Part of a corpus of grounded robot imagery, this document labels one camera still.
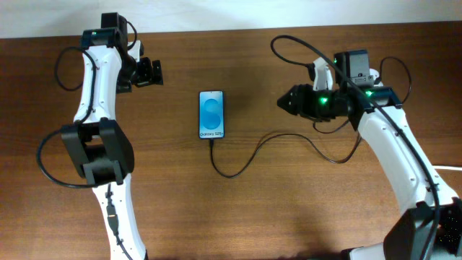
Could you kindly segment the blue Galaxy smartphone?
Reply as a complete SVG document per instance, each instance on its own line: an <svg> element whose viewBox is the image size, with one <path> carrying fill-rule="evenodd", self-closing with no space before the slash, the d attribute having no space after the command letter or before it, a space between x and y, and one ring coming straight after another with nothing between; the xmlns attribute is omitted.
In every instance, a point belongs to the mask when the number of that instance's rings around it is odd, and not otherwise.
<svg viewBox="0 0 462 260"><path fill-rule="evenodd" d="M199 93L199 138L225 137L225 96L221 90Z"/></svg>

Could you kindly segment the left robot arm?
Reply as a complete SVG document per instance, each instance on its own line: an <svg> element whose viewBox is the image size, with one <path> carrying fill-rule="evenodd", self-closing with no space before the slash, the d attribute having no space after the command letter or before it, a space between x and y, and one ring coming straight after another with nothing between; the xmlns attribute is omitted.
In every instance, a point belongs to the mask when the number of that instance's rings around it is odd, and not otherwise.
<svg viewBox="0 0 462 260"><path fill-rule="evenodd" d="M92 189L101 208L111 259L148 257L131 200L133 147L116 120L116 96L132 87L162 85L158 60L144 56L140 40L129 41L130 22L104 13L99 29L85 30L80 41L84 79L73 123L61 139L84 187Z"/></svg>

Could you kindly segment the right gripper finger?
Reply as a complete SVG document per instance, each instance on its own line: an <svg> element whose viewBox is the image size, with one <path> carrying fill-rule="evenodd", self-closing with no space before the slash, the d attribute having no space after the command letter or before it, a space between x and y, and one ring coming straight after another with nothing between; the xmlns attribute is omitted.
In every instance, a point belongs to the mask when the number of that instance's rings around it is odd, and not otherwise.
<svg viewBox="0 0 462 260"><path fill-rule="evenodd" d="M297 104L298 86L293 86L286 94L277 100L279 107L293 107Z"/></svg>
<svg viewBox="0 0 462 260"><path fill-rule="evenodd" d="M277 105L284 111L288 112L293 116L297 116L299 114L299 110L297 105L289 104L289 103L277 103Z"/></svg>

